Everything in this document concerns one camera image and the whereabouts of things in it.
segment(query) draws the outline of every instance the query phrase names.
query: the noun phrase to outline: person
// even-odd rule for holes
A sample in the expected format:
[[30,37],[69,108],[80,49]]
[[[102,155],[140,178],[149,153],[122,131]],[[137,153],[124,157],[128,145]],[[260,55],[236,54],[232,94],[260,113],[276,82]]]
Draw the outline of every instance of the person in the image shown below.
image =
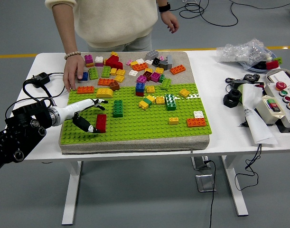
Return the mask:
[[171,33],[177,18],[167,0],[45,0],[66,53],[64,85],[75,90],[75,74],[83,77],[84,59],[77,49],[75,31],[90,52],[151,51],[151,32],[160,17]]

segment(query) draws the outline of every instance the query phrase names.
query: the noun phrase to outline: gray floor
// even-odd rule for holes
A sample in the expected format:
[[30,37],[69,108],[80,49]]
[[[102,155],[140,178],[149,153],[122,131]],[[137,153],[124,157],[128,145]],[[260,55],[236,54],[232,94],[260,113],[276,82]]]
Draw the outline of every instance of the gray floor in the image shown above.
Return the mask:
[[[236,2],[276,7],[290,0]],[[184,5],[180,0],[170,3],[173,9]],[[228,0],[211,0],[205,19],[223,25],[235,23],[230,5]],[[260,10],[233,5],[233,11],[239,23],[227,28],[209,25],[200,17],[183,19],[175,11],[179,31],[169,34],[159,20],[153,30],[153,48],[216,48],[253,38],[265,46],[290,46],[290,6]],[[87,51],[79,38],[78,46]],[[42,52],[63,52],[52,14],[43,1],[18,4],[0,0],[0,55]],[[273,52],[283,58],[281,67],[290,70],[290,49]],[[0,131],[5,126],[4,112],[16,100],[33,61],[0,58]],[[253,165],[259,185],[243,190],[247,217],[236,215],[220,158],[210,159],[217,168],[212,227],[290,227],[290,154],[263,153]],[[243,172],[244,166],[240,162],[237,171]],[[211,193],[197,191],[195,175],[199,173],[193,170],[190,158],[84,162],[74,227],[209,227]],[[242,186],[255,181],[239,180]],[[68,181],[62,163],[4,166],[0,170],[0,228],[60,227]]]

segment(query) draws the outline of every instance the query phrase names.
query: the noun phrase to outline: clear plastic bag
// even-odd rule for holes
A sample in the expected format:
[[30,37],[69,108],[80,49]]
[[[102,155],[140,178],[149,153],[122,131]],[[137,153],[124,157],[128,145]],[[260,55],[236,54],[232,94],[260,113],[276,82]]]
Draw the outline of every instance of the clear plastic bag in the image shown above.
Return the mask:
[[261,61],[270,60],[272,52],[262,42],[252,39],[237,46],[227,44],[225,47],[218,47],[216,55],[219,62],[239,62],[245,69],[249,69]]

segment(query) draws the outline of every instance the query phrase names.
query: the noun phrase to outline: yellow floor line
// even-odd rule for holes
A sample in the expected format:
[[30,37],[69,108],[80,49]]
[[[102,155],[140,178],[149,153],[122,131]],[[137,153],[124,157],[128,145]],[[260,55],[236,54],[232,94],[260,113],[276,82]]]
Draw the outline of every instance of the yellow floor line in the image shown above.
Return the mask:
[[[269,50],[290,50],[290,46],[269,46]],[[212,48],[182,48],[182,49],[157,49],[157,51],[209,51],[216,50],[215,47]],[[30,58],[36,57],[38,54],[16,54],[16,55],[0,55],[0,58]]]

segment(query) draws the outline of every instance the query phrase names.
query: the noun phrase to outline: hand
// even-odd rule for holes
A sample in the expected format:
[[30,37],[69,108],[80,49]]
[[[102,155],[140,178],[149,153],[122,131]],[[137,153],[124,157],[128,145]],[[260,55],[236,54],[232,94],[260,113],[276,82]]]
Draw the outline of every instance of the hand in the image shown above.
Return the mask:
[[168,26],[169,32],[175,33],[178,30],[178,19],[170,11],[162,12],[160,17],[164,24]]
[[68,92],[70,89],[76,90],[75,87],[75,73],[77,72],[78,79],[83,78],[84,59],[81,55],[74,55],[67,58],[64,69],[63,81]]

